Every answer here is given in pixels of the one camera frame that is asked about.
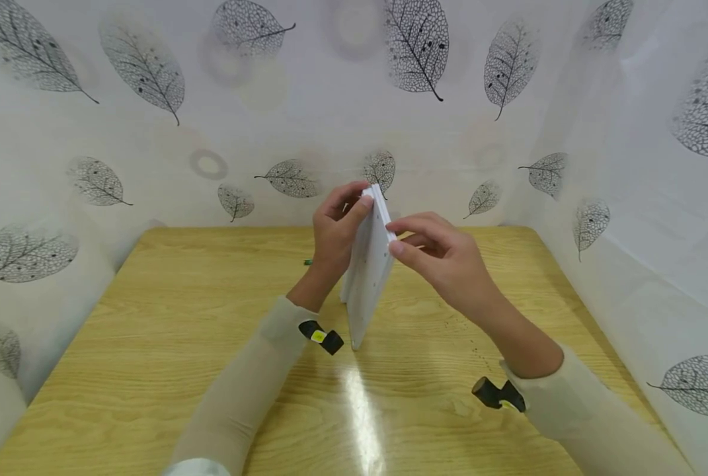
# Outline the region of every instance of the black clamp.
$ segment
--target black clamp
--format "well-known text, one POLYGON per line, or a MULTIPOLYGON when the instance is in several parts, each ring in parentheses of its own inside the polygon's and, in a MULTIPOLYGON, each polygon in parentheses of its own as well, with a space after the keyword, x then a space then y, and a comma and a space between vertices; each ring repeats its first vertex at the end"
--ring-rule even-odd
POLYGON ((526 410, 523 395, 520 395, 518 389, 515 389, 509 380, 504 382, 501 389, 498 389, 488 377, 481 377, 479 381, 475 382, 472 392, 486 407, 514 407, 521 413, 526 410))
POLYGON ((310 341, 317 342, 331 356, 343 347, 343 338, 335 331, 325 332, 317 321, 304 321, 298 325, 298 330, 310 341))

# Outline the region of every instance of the wood grain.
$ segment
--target wood grain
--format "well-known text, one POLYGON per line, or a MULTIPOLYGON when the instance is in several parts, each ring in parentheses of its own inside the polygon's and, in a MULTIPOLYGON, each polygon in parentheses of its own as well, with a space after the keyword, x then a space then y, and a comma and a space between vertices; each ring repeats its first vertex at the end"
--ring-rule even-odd
MULTIPOLYGON (((536 236, 470 229, 502 291, 657 425, 536 236)), ((155 475, 200 396, 303 274, 310 229, 154 229, 139 240, 0 451, 0 475, 155 475)), ((348 342, 337 289, 322 311, 348 342)), ((470 394, 504 382, 495 347, 397 264, 362 349, 309 345, 249 475, 578 475, 523 415, 470 394)))

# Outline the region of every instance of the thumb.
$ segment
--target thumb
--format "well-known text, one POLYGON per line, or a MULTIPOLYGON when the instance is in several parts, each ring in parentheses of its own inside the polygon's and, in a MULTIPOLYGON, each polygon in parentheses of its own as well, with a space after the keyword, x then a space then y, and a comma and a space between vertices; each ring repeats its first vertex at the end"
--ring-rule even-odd
POLYGON ((426 255, 417 247, 405 243, 404 241, 391 241, 388 245, 391 255, 395 259, 403 262, 405 266, 418 272, 419 275, 429 281, 428 275, 433 267, 433 262, 437 260, 433 256, 426 255))
POLYGON ((352 209, 343 217, 343 222, 354 230, 359 228, 364 219, 369 215, 370 210, 372 210, 373 200, 369 195, 362 195, 362 198, 357 200, 357 202, 352 206, 352 209))

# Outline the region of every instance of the wallpaper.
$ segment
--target wallpaper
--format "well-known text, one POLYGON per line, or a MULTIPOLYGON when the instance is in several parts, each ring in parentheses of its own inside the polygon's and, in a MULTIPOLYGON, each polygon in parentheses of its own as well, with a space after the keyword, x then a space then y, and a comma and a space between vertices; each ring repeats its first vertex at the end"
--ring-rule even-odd
POLYGON ((708 0, 0 0, 0 444, 134 242, 534 227, 708 475, 708 0))

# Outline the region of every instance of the arm sleeve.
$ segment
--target arm sleeve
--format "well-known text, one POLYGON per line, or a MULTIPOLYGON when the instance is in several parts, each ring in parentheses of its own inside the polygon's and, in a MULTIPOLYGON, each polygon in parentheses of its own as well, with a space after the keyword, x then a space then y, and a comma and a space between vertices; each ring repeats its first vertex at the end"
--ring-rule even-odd
POLYGON ((560 369, 542 379, 519 379, 504 361, 510 382, 523 395, 528 420, 563 445, 585 475, 693 475, 665 437, 641 420, 565 346, 560 369))
POLYGON ((195 410, 165 476, 239 476, 253 437, 307 339, 298 325, 318 317, 279 297, 195 410))

